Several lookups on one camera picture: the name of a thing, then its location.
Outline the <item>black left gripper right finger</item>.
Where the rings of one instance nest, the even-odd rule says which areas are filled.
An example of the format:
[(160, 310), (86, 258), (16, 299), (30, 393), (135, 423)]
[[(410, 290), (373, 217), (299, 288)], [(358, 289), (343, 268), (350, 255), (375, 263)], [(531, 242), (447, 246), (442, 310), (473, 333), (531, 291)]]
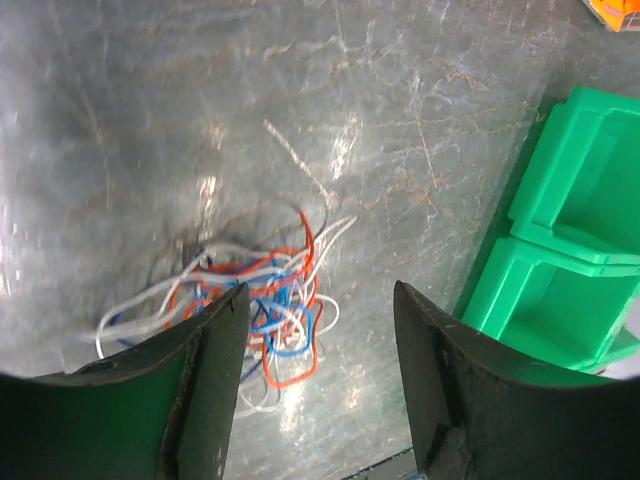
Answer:
[(411, 440), (431, 479), (635, 479), (639, 382), (562, 368), (394, 287)]

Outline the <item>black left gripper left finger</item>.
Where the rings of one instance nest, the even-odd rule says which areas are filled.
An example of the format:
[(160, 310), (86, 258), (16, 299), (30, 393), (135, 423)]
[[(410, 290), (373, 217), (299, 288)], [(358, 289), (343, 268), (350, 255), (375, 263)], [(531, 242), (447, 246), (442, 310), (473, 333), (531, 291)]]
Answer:
[(219, 479), (249, 291), (72, 374), (1, 378), (5, 479)]

